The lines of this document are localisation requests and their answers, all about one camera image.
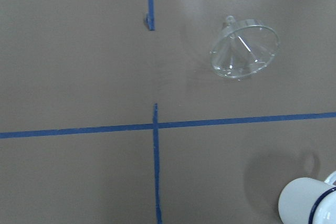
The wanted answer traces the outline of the clear plastic funnel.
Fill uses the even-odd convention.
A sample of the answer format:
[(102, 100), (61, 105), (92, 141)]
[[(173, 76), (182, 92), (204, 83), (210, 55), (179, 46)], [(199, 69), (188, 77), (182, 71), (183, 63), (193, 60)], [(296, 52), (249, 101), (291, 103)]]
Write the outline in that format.
[(245, 79), (269, 66), (279, 47), (276, 31), (260, 20), (227, 16), (209, 52), (211, 68), (227, 79)]

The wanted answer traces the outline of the white enamel mug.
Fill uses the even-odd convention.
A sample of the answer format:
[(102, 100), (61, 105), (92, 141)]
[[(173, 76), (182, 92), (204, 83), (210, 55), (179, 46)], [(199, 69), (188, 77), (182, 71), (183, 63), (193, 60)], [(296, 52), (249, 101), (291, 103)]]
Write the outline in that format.
[(335, 172), (325, 181), (291, 181), (279, 196), (278, 212), (285, 224), (335, 223)]

